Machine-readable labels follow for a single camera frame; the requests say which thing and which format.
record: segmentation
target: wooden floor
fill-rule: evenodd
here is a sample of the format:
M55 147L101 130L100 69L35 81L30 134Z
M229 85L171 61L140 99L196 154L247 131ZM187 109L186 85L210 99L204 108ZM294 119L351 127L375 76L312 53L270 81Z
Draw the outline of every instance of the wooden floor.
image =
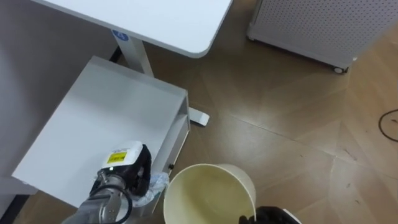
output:
M346 75L246 40L254 0L236 0L208 55L199 59L147 46L157 78L188 90L210 114L192 126L174 174L199 162L244 169L257 206L287 208L304 224L398 222L398 144L377 121L398 108L398 26ZM396 136L397 116L383 125ZM59 223L73 208L38 193L16 223ZM146 223L162 223L161 207Z

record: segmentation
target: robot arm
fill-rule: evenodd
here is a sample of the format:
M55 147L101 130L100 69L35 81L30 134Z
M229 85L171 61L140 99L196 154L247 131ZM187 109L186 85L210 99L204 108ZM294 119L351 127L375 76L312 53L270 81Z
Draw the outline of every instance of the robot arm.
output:
M150 152L141 142L120 145L98 171L90 196L62 224L124 223L132 212L131 197L144 196L148 191L151 164ZM127 210L122 209L123 200L127 201Z

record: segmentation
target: white paper cup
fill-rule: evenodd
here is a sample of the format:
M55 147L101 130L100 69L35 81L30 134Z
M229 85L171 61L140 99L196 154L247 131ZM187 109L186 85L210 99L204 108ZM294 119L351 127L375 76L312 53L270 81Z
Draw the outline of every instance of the white paper cup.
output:
M250 177L229 164L197 164L171 181L165 193L166 224L231 224L256 214Z

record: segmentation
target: desk leg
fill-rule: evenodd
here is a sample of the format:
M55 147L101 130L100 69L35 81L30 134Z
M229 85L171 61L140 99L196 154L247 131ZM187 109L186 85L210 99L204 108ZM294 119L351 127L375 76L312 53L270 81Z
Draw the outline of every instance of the desk leg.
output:
M143 74L154 76L150 63L145 51L142 40L134 37L129 37L126 34L112 30L114 38L119 44L119 47L126 58L130 68L141 72ZM204 112L189 108L190 120L202 126L206 126L210 116Z

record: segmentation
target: desk foot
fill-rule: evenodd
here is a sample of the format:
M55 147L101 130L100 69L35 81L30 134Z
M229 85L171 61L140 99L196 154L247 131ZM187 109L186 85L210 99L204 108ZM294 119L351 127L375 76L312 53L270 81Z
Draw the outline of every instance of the desk foot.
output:
M202 126L206 126L210 116L202 111L189 108L189 118L191 119L191 121L195 123L198 123Z

